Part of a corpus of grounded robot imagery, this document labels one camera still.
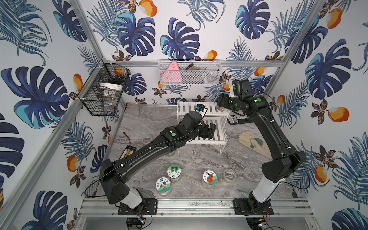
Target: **remote control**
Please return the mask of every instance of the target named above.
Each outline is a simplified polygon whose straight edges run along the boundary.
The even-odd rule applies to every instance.
[[[245,123],[252,123],[252,120],[249,119],[249,117],[241,117],[241,116],[229,115],[227,117],[227,122],[230,125],[239,125],[239,124],[245,124]]]

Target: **white shelf rack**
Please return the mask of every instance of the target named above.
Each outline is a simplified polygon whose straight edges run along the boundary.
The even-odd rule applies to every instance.
[[[217,128],[212,139],[196,137],[187,144],[218,145],[219,151],[222,153],[227,143],[225,124],[230,111],[228,109],[224,111],[218,110],[214,102],[179,102],[177,110],[178,123],[183,119],[185,114],[189,113],[189,111],[194,111],[197,104],[205,105],[208,108],[203,118],[204,123],[208,125],[210,123],[215,124]]]

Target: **printed label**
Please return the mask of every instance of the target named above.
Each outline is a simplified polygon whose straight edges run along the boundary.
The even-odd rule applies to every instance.
[[[180,176],[181,174],[181,168],[179,165],[177,164],[173,164],[171,165],[168,169],[167,169],[167,174],[170,178],[177,178],[178,176]]]
[[[167,177],[160,177],[156,181],[156,189],[159,192],[166,192],[170,188],[170,180]]]
[[[207,183],[207,184],[214,184],[217,181],[217,176],[216,173],[214,173],[214,171],[212,170],[207,170],[203,173],[203,180]]]

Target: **orange object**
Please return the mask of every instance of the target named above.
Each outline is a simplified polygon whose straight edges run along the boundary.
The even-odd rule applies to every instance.
[[[316,169],[314,170],[314,174],[316,180],[321,183],[326,182],[327,180],[327,169],[323,165],[317,165]]]
[[[82,77],[79,74],[74,74],[73,77],[74,87],[76,91],[81,91],[83,87]]]
[[[226,91],[230,91],[230,86],[229,86],[227,83],[225,83],[225,84],[222,86],[222,88],[223,88],[224,90],[226,90]]]
[[[214,60],[216,57],[217,57],[217,52],[214,50],[211,50],[208,53],[206,53],[206,55],[204,56],[204,59]]]
[[[120,75],[124,75],[126,72],[125,70],[123,70],[123,68],[121,67],[115,67],[114,68],[114,74],[120,76]]]
[[[277,103],[282,105],[284,102],[285,102],[285,96],[284,95],[280,95],[277,98]]]
[[[161,84],[160,82],[157,83],[157,85],[160,87],[160,89],[162,89],[163,87],[165,87],[166,85]]]
[[[153,4],[151,0],[140,1],[139,8],[141,9],[143,13],[145,13],[146,15],[150,17],[155,16],[157,13],[157,7],[155,6],[155,4]]]
[[[333,122],[347,121],[349,115],[349,110],[345,107],[332,107],[328,110],[328,116]]]
[[[77,170],[77,157],[74,155],[71,155],[68,160],[67,160],[67,164],[68,164],[68,170],[69,172],[75,172]]]
[[[341,22],[343,12],[340,8],[331,10],[327,16],[327,28],[333,29]]]
[[[261,76],[266,71],[266,69],[267,67],[258,67],[254,72],[254,75]]]

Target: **gray marble tabletop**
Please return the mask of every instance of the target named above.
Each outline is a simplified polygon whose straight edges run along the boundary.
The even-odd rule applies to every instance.
[[[120,129],[115,137],[109,158],[117,160],[129,141],[137,149],[144,146],[142,137],[156,137],[165,127],[177,124],[177,108],[161,107],[127,107]],[[246,130],[261,136],[254,123],[225,126],[228,142],[220,154],[218,146],[186,145],[180,148],[179,154],[163,156],[148,164],[136,173],[127,183],[137,188],[145,197],[162,197],[155,189],[155,182],[160,176],[166,175],[167,168],[172,164],[181,167],[181,181],[172,184],[173,189],[165,198],[239,198],[247,197],[254,190],[262,177],[261,165],[268,158],[254,152],[237,141],[238,135]],[[227,183],[223,180],[225,169],[233,169],[236,179]],[[201,185],[201,177],[206,169],[213,170],[218,181],[211,189]],[[292,188],[281,184],[272,197],[292,198]]]

